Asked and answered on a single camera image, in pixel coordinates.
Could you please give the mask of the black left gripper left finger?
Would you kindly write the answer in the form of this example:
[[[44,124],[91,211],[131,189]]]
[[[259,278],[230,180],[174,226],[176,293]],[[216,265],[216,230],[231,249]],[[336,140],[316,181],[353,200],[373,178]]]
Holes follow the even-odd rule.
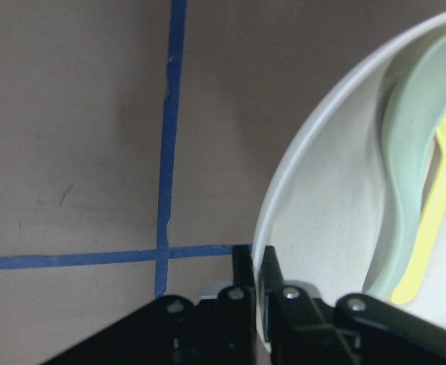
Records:
[[[179,316],[167,341],[167,364],[255,364],[255,281],[247,245],[232,249],[232,283],[197,303],[174,296],[166,311]]]

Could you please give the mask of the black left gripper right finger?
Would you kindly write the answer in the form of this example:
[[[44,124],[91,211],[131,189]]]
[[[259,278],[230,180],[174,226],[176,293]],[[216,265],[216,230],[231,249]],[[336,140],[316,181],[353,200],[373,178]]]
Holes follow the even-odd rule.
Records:
[[[357,364],[359,359],[306,290],[283,280],[267,246],[258,277],[264,340],[272,364]]]

